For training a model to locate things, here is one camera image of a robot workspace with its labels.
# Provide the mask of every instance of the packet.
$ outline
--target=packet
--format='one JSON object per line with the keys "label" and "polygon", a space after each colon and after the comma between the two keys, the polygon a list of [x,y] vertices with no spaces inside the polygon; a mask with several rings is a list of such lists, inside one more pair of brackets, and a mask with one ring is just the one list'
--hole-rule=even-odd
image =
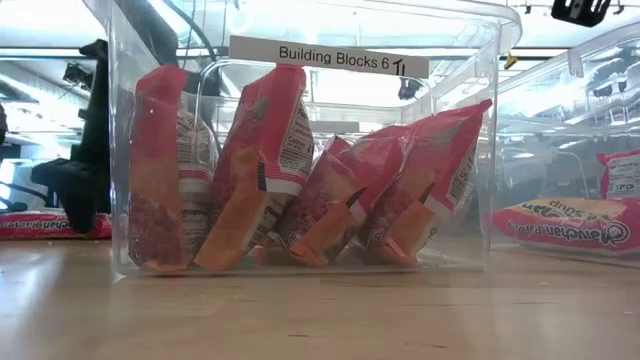
{"label": "packet", "polygon": [[640,198],[640,150],[619,154],[598,154],[605,167],[600,192],[603,199]]}
{"label": "packet", "polygon": [[182,109],[187,74],[161,66],[138,81],[131,128],[129,256],[161,271],[187,268],[210,226],[215,142]]}
{"label": "packet", "polygon": [[438,113],[404,129],[405,160],[360,231],[375,261],[409,265],[464,195],[491,100]]}
{"label": "packet", "polygon": [[351,147],[334,137],[276,226],[277,238],[295,259],[327,265],[364,223],[401,163],[395,138],[363,139]]}
{"label": "packet", "polygon": [[262,240],[309,177],[313,138],[301,67],[244,87],[213,178],[213,227],[194,262],[222,271]]}
{"label": "packet", "polygon": [[534,248],[620,256],[640,252],[638,199],[549,198],[493,214],[493,225]]}
{"label": "packet", "polygon": [[79,234],[60,209],[43,209],[0,215],[0,240],[37,239],[108,239],[111,218],[96,214],[93,230]]}

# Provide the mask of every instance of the wooden table surface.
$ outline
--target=wooden table surface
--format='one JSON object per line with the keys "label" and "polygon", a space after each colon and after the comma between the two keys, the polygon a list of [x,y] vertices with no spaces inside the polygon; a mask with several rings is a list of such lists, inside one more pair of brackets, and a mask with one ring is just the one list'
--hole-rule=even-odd
{"label": "wooden table surface", "polygon": [[0,244],[1,359],[633,359],[640,271],[121,277],[108,242]]}

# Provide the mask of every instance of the snack package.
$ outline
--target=snack package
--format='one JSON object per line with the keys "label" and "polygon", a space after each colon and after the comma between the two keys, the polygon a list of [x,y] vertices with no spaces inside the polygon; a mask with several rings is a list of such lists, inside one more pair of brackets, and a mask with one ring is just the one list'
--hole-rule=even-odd
{"label": "snack package", "polygon": [[605,171],[600,182],[603,199],[640,198],[640,149],[621,154],[598,154]]}
{"label": "snack package", "polygon": [[213,178],[213,227],[195,263],[222,271],[273,228],[309,177],[313,138],[301,67],[278,65],[242,91]]}
{"label": "snack package", "polygon": [[349,146],[334,137],[276,226],[277,238],[295,259],[327,265],[362,226],[401,163],[396,138],[362,139]]}
{"label": "snack package", "polygon": [[394,264],[415,261],[464,195],[483,114],[491,105],[485,100],[405,127],[402,170],[360,232],[368,255]]}
{"label": "snack package", "polygon": [[71,229],[61,209],[43,209],[0,215],[0,240],[36,239],[108,239],[111,218],[96,214],[93,230],[79,234]]}
{"label": "snack package", "polygon": [[638,199],[536,199],[494,213],[492,222],[525,246],[607,256],[640,252]]}
{"label": "snack package", "polygon": [[187,268],[209,231],[215,142],[182,109],[187,74],[161,66],[138,81],[131,127],[129,255],[161,271]]}

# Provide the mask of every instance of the plastic storage container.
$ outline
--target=plastic storage container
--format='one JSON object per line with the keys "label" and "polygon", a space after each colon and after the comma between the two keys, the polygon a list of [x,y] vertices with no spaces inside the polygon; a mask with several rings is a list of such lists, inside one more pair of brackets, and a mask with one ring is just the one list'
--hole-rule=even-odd
{"label": "plastic storage container", "polygon": [[639,49],[637,23],[500,84],[494,248],[640,265]]}

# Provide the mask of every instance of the red snack bag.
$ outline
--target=red snack bag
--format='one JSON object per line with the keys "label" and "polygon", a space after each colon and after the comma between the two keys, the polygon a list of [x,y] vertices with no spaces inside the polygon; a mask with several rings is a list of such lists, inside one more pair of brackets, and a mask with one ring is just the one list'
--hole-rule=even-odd
{"label": "red snack bag", "polygon": [[529,247],[607,256],[640,252],[638,199],[536,199],[494,213],[492,222]]}
{"label": "red snack bag", "polygon": [[97,214],[93,230],[79,234],[71,229],[63,211],[50,209],[0,215],[0,240],[19,239],[108,239],[111,237],[111,218]]}
{"label": "red snack bag", "polygon": [[129,166],[129,256],[139,266],[186,269],[176,142],[187,74],[161,66],[138,81]]}
{"label": "red snack bag", "polygon": [[605,167],[600,182],[603,199],[640,198],[640,150],[597,156]]}
{"label": "red snack bag", "polygon": [[360,232],[368,253],[384,262],[412,264],[447,219],[473,169],[475,145],[491,101],[445,111],[406,127],[403,168],[378,200]]}
{"label": "red snack bag", "polygon": [[195,263],[230,268],[262,240],[309,176],[313,138],[301,67],[278,65],[242,91],[213,179],[213,228]]}
{"label": "red snack bag", "polygon": [[401,164],[396,138],[366,138],[349,147],[335,137],[275,232],[294,258],[326,265],[362,226]]}

